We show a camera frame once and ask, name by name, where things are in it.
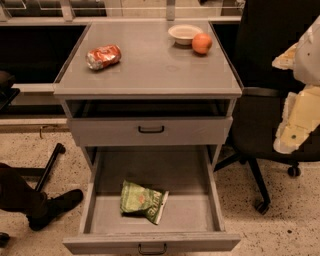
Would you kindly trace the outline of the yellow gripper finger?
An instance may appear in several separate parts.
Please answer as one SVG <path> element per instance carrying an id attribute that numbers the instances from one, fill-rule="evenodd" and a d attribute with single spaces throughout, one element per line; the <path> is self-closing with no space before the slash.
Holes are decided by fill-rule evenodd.
<path id="1" fill-rule="evenodd" d="M 281 154 L 297 150 L 320 125 L 320 87 L 307 85 L 298 94 L 290 92 L 285 100 L 282 122 L 273 148 Z"/>
<path id="2" fill-rule="evenodd" d="M 284 53 L 272 61 L 272 66 L 281 70 L 293 70 L 297 44 L 290 46 Z"/>

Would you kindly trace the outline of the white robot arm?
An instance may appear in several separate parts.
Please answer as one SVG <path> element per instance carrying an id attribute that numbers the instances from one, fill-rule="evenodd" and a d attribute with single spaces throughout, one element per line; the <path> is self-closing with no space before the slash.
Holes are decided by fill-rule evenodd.
<path id="1" fill-rule="evenodd" d="M 298 94 L 288 94 L 273 144 L 277 152 L 291 154 L 320 125 L 320 17 L 272 66 L 291 69 L 294 79 L 305 85 Z"/>

